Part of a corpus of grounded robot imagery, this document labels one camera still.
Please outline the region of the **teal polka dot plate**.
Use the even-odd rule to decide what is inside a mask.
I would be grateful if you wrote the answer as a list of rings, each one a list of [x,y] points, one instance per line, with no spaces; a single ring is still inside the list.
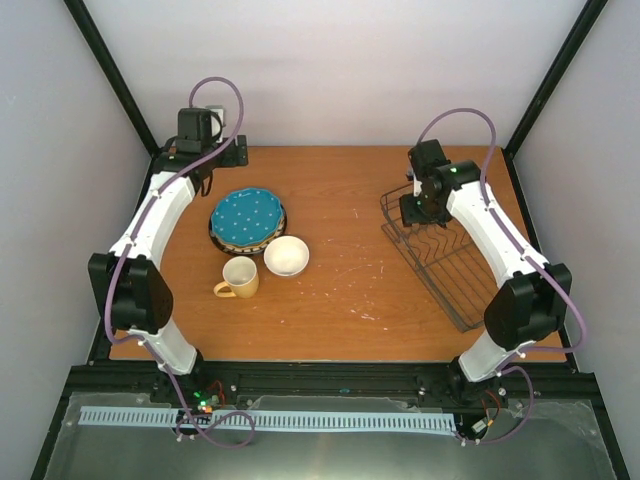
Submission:
[[[284,223],[279,197],[268,189],[249,187],[233,191],[217,203],[209,233],[220,244],[249,247],[273,237]]]

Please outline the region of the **black wire dish rack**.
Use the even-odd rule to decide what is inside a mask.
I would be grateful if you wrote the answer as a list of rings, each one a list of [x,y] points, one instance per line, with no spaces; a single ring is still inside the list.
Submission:
[[[380,197],[381,229],[461,332],[480,328],[498,291],[493,273],[470,235],[455,220],[438,225],[402,223],[400,199],[409,185]]]

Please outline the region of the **white ceramic bowl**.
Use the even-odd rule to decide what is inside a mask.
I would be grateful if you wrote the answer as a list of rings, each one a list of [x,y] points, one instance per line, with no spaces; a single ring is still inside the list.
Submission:
[[[307,244],[295,236],[282,236],[273,240],[264,251],[267,269],[280,277],[295,277],[308,265],[310,252]]]

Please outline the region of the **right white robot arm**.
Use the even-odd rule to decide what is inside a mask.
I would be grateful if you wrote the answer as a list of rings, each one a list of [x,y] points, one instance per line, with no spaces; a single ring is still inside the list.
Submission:
[[[453,163],[436,140],[408,152],[412,191],[400,199],[404,226],[457,221],[488,263],[498,291],[483,315],[484,330],[448,366],[452,398],[466,401],[472,387],[501,375],[513,357],[560,330],[572,276],[552,265],[505,214],[486,175],[471,160]]]

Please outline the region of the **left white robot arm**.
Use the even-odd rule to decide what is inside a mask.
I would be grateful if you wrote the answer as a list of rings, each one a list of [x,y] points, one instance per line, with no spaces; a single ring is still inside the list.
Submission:
[[[201,400],[208,378],[194,368],[199,351],[172,318],[173,294],[161,275],[168,241],[185,209],[212,185],[217,168],[248,163],[245,137],[223,135],[220,106],[183,108],[178,133],[151,167],[142,201],[129,226],[106,253],[95,253],[88,272],[108,340],[135,340],[164,372],[175,374],[172,388],[186,402]]]

